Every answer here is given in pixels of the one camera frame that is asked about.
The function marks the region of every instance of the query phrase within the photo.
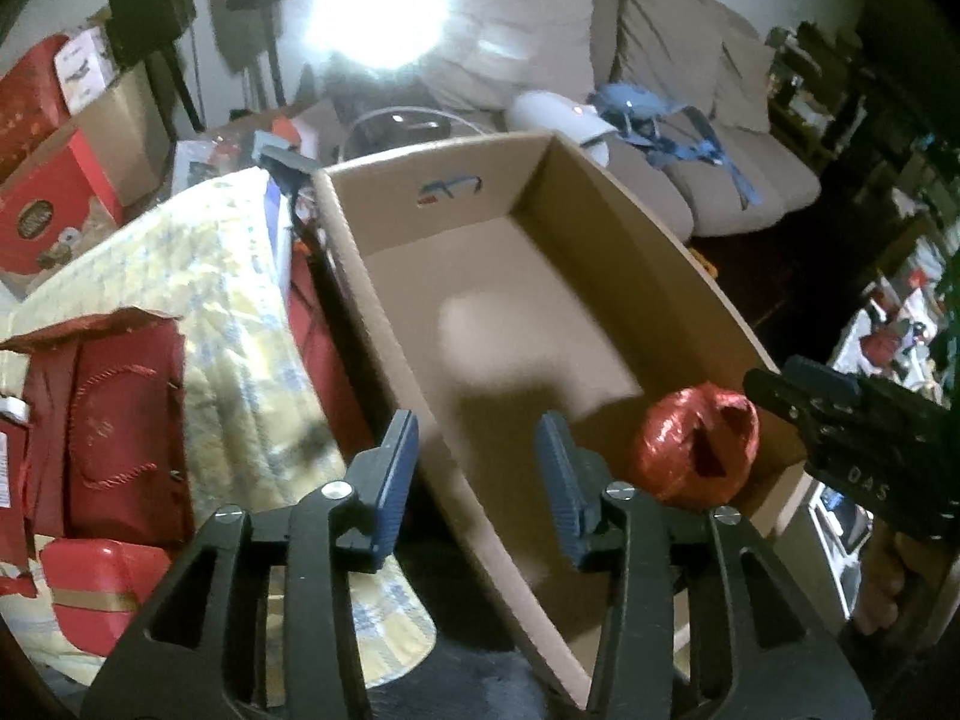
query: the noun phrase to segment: screw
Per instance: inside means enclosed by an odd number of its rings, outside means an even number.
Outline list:
[[[352,494],[353,488],[349,485],[349,482],[340,480],[326,483],[320,488],[320,493],[323,493],[323,497],[331,501],[340,501],[346,498],[347,495]]]
[[[713,510],[713,519],[724,525],[736,525],[743,515],[733,506],[719,506]]]
[[[616,501],[629,501],[636,494],[637,488],[629,482],[611,482],[607,485],[607,495]]]
[[[216,517],[217,522],[222,522],[224,525],[229,525],[232,522],[237,522],[240,517],[243,517],[243,509],[241,509],[239,506],[230,504],[229,506],[224,506],[222,509],[219,509],[217,514],[214,514],[213,517]]]

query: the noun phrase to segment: beige couch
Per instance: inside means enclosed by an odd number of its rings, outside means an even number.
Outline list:
[[[497,121],[524,89],[585,101],[614,80],[696,106],[760,204],[744,210],[726,167],[682,162],[659,172],[618,141],[608,164],[686,241],[769,227],[819,194],[816,175],[770,134],[772,61],[750,23],[714,0],[450,0],[445,36],[421,78],[445,108],[482,122]],[[664,134],[695,135],[683,115]]]

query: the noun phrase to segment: white cable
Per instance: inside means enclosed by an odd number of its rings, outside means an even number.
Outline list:
[[[479,127],[478,124],[473,122],[468,122],[462,116],[457,116],[455,113],[448,113],[448,111],[439,111],[436,108],[424,108],[419,105],[388,105],[386,108],[377,108],[373,111],[368,111],[362,116],[358,116],[353,120],[353,123],[347,127],[347,132],[344,133],[344,138],[340,141],[340,149],[337,152],[337,164],[344,161],[344,153],[347,151],[347,144],[352,138],[353,131],[359,127],[363,122],[368,122],[370,119],[373,119],[377,116],[382,116],[385,113],[427,113],[431,116],[440,116],[444,119],[450,119],[451,122],[457,122],[458,124],[464,124],[465,127],[469,127],[478,135],[488,135],[489,133]]]

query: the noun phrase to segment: red box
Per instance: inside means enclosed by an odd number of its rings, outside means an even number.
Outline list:
[[[105,538],[58,538],[40,552],[66,640],[108,656],[170,567],[157,547]]]
[[[70,118],[54,67],[67,41],[40,41],[0,79],[0,181]]]
[[[113,186],[83,132],[74,132],[40,167],[4,186],[0,271],[34,277],[65,265],[85,245],[83,237],[91,233],[90,224],[104,211],[115,229],[123,212]]]

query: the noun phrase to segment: blue fabric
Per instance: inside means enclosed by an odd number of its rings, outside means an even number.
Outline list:
[[[605,121],[617,128],[622,140],[643,152],[651,167],[662,170],[675,162],[691,160],[726,167],[740,192],[744,209],[762,202],[754,185],[733,164],[707,117],[692,105],[663,100],[641,86],[628,83],[606,84],[589,101]],[[675,113],[683,113],[702,140],[684,145],[662,136],[659,120]]]

